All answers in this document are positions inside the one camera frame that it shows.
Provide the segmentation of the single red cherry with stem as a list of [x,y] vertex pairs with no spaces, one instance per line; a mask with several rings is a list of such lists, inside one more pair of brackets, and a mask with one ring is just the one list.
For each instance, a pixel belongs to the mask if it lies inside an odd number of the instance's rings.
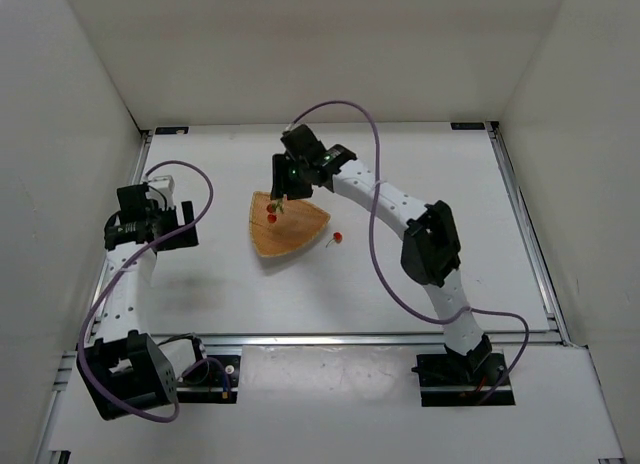
[[343,240],[343,236],[340,232],[334,232],[331,239],[327,242],[326,246],[329,247],[332,244],[340,244]]

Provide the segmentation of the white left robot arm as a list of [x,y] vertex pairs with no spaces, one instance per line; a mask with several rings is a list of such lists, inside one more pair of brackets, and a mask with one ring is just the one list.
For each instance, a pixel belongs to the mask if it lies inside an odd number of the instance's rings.
[[119,188],[120,208],[104,227],[107,277],[117,282],[104,287],[108,294],[100,322],[78,370],[105,420],[126,415],[118,401],[141,411],[177,403],[179,379],[204,356],[192,334],[155,342],[142,310],[158,253],[198,244],[195,229],[154,242],[178,229],[180,218],[194,219],[191,202],[175,204],[174,187],[172,177],[161,176]]

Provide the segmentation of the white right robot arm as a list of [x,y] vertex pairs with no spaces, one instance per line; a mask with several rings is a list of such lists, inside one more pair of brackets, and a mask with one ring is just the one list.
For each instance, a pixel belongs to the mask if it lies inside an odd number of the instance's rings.
[[305,124],[283,132],[282,154],[272,157],[271,197],[307,199],[325,188],[360,205],[401,240],[400,264],[426,291],[443,328],[451,364],[466,374],[478,371],[492,352],[465,295],[459,272],[461,244],[451,208],[415,199],[385,183],[342,145],[327,149]]

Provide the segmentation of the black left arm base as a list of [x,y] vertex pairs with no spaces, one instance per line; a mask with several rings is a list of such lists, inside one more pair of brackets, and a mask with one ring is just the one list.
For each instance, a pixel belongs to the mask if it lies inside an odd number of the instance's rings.
[[211,354],[192,333],[172,336],[158,347],[174,369],[181,404],[236,404],[241,356]]

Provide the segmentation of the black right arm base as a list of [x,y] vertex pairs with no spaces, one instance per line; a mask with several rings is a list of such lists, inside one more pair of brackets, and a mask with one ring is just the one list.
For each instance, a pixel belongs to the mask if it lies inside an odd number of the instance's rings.
[[446,354],[419,354],[411,371],[418,376],[422,407],[514,406],[511,382],[502,353],[492,353],[473,374],[457,370]]

